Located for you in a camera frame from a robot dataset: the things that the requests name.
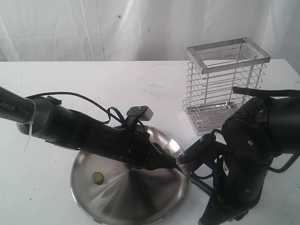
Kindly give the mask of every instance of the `steel plate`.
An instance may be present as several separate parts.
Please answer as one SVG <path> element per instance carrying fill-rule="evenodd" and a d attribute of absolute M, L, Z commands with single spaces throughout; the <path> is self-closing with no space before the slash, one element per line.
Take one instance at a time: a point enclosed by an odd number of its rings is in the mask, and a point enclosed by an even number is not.
<path fill-rule="evenodd" d="M 182 150 L 166 133 L 145 126 L 151 141 L 171 155 Z M 93 183 L 101 172 L 104 183 Z M 151 224 L 179 203 L 188 186 L 186 176 L 176 169 L 154 171 L 128 169 L 126 164 L 80 151 L 71 172 L 71 190 L 79 207 L 93 220 L 107 225 Z"/>

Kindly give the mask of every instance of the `green object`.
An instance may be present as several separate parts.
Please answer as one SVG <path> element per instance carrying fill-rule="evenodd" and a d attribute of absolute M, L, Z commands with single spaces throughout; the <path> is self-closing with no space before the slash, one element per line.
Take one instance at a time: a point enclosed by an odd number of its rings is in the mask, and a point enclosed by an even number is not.
<path fill-rule="evenodd" d="M 103 184 L 103 181 L 104 181 L 104 177 L 103 177 L 103 174 L 100 173 L 100 172 L 94 172 L 93 173 L 93 181 L 94 181 L 94 184 Z"/>
<path fill-rule="evenodd" d="M 169 149 L 164 149 L 165 153 L 170 154 L 170 150 Z"/>

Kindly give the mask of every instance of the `white tabletop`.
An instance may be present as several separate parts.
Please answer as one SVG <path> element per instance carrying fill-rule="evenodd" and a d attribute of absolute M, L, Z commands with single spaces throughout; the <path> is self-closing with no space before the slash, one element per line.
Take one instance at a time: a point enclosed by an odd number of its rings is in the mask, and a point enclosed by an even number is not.
<path fill-rule="evenodd" d="M 150 122 L 185 150 L 197 140 L 182 109 L 186 90 L 186 61 L 130 62 L 2 62 L 0 86 L 21 96 L 47 91 L 72 91 L 123 114 L 135 105 L 148 105 Z M 263 89 L 299 89 L 300 76 L 285 60 L 271 60 L 261 84 Z M 90 103 L 59 96 L 63 106 L 95 119 L 107 116 Z M 27 136 L 15 123 L 0 120 L 0 224 L 96 225 L 76 205 L 70 191 L 70 171 L 77 155 Z M 279 167 L 289 156 L 276 159 Z M 240 222 L 226 224 L 295 225 L 300 223 L 300 160 L 287 172 L 270 172 L 259 204 Z M 209 197 L 190 185 L 183 203 L 160 224 L 195 225 Z"/>

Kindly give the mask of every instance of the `wire utensil holder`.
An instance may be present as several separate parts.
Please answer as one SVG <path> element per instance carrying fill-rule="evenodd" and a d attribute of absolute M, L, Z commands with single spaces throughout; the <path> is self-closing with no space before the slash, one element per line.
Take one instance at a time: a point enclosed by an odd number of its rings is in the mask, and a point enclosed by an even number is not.
<path fill-rule="evenodd" d="M 221 128 L 251 97 L 232 87 L 260 88 L 270 55 L 249 38 L 187 48 L 187 97 L 183 108 L 197 135 Z"/>

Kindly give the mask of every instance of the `fabric wall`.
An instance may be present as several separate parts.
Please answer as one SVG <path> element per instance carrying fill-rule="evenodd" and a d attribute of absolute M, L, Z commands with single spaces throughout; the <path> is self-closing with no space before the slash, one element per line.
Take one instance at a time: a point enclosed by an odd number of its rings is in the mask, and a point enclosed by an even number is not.
<path fill-rule="evenodd" d="M 0 48 L 8 61 L 184 60 L 188 46 L 249 37 L 300 73 L 300 0 L 0 0 L 0 5 Z"/>

